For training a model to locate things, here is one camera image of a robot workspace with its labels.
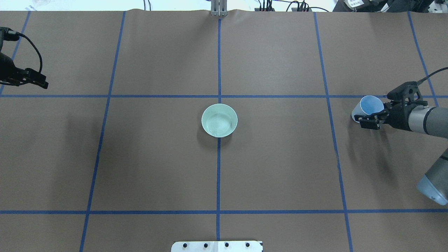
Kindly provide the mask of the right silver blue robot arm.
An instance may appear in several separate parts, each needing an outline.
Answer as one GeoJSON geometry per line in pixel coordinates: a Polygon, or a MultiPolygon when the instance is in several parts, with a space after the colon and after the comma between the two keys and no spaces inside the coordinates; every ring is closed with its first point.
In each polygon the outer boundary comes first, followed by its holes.
{"type": "Polygon", "coordinates": [[[421,105],[388,110],[387,118],[379,120],[380,128],[366,129],[373,141],[374,158],[384,164],[386,174],[413,175],[411,187],[436,206],[447,206],[447,173],[440,173],[440,156],[447,156],[447,109],[421,105]]]}

